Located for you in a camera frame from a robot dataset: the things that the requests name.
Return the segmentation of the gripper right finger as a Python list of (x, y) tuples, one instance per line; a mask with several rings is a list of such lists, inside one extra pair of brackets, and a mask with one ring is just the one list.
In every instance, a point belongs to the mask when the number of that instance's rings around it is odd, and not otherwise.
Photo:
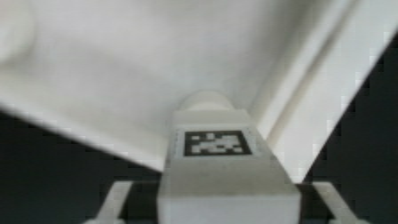
[(334, 215), (329, 224), (372, 224), (357, 217), (332, 183), (315, 182), (313, 187)]

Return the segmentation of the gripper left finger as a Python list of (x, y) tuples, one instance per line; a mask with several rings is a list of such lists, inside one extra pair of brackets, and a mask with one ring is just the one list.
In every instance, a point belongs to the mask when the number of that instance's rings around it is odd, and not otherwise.
[(82, 224), (126, 224), (121, 218), (121, 212), (132, 186), (132, 181), (118, 181), (112, 184), (96, 217), (91, 218)]

